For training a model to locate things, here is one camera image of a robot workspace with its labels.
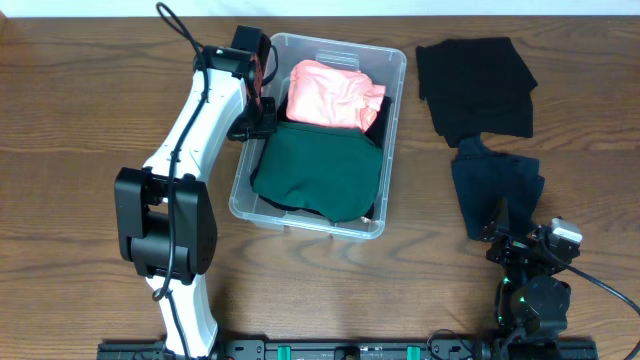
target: tabletop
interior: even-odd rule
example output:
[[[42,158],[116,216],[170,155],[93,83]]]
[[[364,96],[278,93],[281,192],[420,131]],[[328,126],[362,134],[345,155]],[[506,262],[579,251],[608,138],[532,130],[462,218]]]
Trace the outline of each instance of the tabletop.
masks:
[[[425,338],[492,328],[498,265],[466,240],[455,149],[418,98],[415,47],[509,36],[539,83],[534,137],[484,134],[540,159],[534,220],[580,226],[574,265],[640,301],[640,18],[187,18],[205,44],[238,24],[397,48],[408,58],[387,225],[348,243],[265,230],[228,199],[242,144],[226,142],[209,194],[218,247],[207,272],[220,326],[272,339]],[[165,333],[151,290],[120,258],[113,182],[161,144],[191,86],[192,49],[157,18],[0,21],[0,358],[90,359],[103,340]],[[569,328],[620,359],[640,319],[567,272]]]

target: pink cloth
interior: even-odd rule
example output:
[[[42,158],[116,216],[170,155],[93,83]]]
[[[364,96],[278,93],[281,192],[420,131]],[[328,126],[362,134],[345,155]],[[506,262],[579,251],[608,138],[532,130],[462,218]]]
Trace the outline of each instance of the pink cloth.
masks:
[[[384,90],[384,85],[373,85],[360,71],[336,70],[304,60],[291,71],[287,117],[365,132],[380,111]]]

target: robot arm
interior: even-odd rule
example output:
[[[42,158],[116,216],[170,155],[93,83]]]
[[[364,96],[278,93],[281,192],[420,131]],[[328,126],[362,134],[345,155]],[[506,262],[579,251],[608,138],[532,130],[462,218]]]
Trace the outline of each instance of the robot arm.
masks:
[[[184,356],[207,357],[217,335],[211,315],[204,273],[215,251],[217,229],[207,184],[225,135],[231,140],[266,138],[275,131],[275,101],[261,98],[262,69],[270,40],[259,30],[239,26],[231,48],[205,46],[209,77],[208,101],[189,130],[176,163],[173,202],[175,219],[174,268],[168,274],[169,217],[155,211],[168,202],[171,152],[195,109],[205,82],[201,70],[175,125],[143,169],[123,168],[115,182],[120,252],[134,263],[153,290],[171,277],[171,298],[159,301],[167,327],[166,350]],[[176,322],[181,324],[184,346]]]

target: clear plastic container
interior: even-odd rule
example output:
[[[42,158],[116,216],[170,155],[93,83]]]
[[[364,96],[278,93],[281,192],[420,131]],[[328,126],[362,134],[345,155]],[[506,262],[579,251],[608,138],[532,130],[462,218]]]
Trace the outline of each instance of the clear plastic container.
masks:
[[[278,49],[279,68],[275,79],[263,88],[263,96],[274,97],[277,105],[287,94],[291,70],[305,59],[316,60],[336,69],[360,70],[367,74],[374,84],[386,86],[385,95],[393,100],[389,112],[392,118],[389,118],[387,123],[380,185],[374,203],[374,216],[371,221],[367,222],[358,219],[346,223],[332,223],[322,216],[304,210],[283,211],[262,201],[251,189],[249,177],[258,165],[264,140],[250,140],[245,142],[242,147],[229,199],[231,212],[238,218],[271,229],[284,230],[285,226],[291,226],[318,230],[332,234],[334,238],[350,241],[364,241],[380,236],[387,218],[393,147],[396,140],[407,57],[396,49],[284,33],[273,35],[271,43]],[[274,67],[272,53],[269,56],[265,74],[270,74]]]

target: green cloth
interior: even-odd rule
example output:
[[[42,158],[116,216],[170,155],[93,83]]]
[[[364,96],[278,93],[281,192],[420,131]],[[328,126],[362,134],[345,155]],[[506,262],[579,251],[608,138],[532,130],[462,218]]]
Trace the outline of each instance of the green cloth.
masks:
[[[381,166],[382,150],[360,129],[280,122],[265,145],[253,191],[346,222],[375,201]]]

